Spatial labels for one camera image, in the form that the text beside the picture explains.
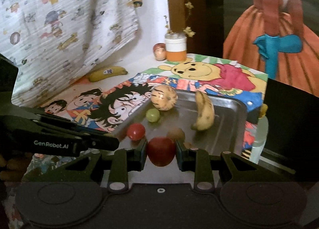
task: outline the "glass jar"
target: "glass jar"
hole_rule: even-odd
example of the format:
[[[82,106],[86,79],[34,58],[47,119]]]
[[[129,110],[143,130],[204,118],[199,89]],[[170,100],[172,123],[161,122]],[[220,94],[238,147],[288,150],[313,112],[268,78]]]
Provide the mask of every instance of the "glass jar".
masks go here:
[[[165,34],[166,59],[171,62],[183,62],[187,58],[187,37],[184,33]]]

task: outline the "dried flower stem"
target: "dried flower stem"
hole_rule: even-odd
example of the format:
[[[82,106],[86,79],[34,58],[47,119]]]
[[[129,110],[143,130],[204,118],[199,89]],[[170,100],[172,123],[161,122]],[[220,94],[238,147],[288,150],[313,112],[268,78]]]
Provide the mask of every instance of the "dried flower stem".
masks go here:
[[[185,21],[187,21],[192,14],[192,9],[194,8],[194,6],[192,5],[192,3],[189,0],[187,0],[187,3],[185,4],[185,6],[188,9],[188,15],[187,15],[186,20],[185,20]],[[165,22],[166,22],[165,28],[167,29],[167,33],[173,34],[174,32],[169,27],[167,16],[164,16],[164,18],[165,18]],[[189,26],[187,26],[185,29],[183,29],[183,32],[188,37],[193,37],[195,35],[195,32],[193,32],[191,27],[189,27]]]

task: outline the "speckled banana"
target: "speckled banana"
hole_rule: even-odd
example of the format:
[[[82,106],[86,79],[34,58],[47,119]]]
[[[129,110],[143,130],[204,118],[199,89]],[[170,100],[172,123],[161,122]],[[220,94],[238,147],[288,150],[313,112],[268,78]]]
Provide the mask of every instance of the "speckled banana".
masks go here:
[[[207,94],[196,91],[197,120],[192,125],[193,130],[204,131],[212,127],[215,120],[214,106]]]
[[[128,74],[126,69],[120,66],[104,67],[89,74],[88,79],[90,82],[97,82],[108,77],[126,74]]]

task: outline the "red apple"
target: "red apple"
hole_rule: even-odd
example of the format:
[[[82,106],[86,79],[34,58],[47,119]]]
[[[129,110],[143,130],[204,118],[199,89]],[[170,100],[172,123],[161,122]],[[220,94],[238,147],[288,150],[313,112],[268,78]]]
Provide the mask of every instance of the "red apple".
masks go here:
[[[168,137],[154,137],[147,143],[146,152],[155,166],[165,167],[174,159],[176,147]]]

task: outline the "stainless steel tray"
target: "stainless steel tray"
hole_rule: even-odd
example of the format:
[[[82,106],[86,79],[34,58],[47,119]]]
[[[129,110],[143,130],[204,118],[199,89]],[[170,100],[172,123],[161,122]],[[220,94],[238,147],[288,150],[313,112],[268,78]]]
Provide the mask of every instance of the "stainless steel tray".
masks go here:
[[[176,90],[178,101],[176,107],[167,112],[161,112],[161,118],[157,123],[146,120],[146,111],[153,108],[149,100],[138,108],[128,119],[120,124],[112,133],[120,140],[119,149],[136,148],[137,144],[126,136],[127,128],[132,123],[142,123],[146,129],[146,138],[166,136],[172,127],[180,127],[185,132],[186,142],[195,147],[205,149],[210,155],[220,155],[222,151],[232,151],[241,154],[242,142],[247,118],[247,108],[238,100],[209,96],[215,107],[215,122],[213,126],[204,132],[196,132],[190,129],[197,118],[195,93],[184,90]],[[107,186],[109,171],[104,171],[101,187]],[[156,167],[147,158],[144,169],[141,172],[131,171],[129,186],[133,183],[170,184],[170,183],[194,183],[193,172],[181,172],[176,158],[165,167]],[[215,186],[219,183],[218,171],[213,171]]]
[[[207,131],[191,130],[191,125],[197,119],[195,93],[176,90],[178,100],[175,107],[169,111],[161,111],[161,118],[156,123],[147,121],[146,111],[153,108],[149,100],[137,109],[127,120],[120,124],[112,133],[121,143],[120,148],[135,148],[126,137],[130,124],[141,123],[146,130],[146,138],[166,136],[172,127],[181,128],[186,136],[185,141],[193,146],[206,150],[210,155],[219,155],[222,151],[232,151],[241,154],[247,108],[244,103],[226,97],[210,95],[215,108],[215,121]]]

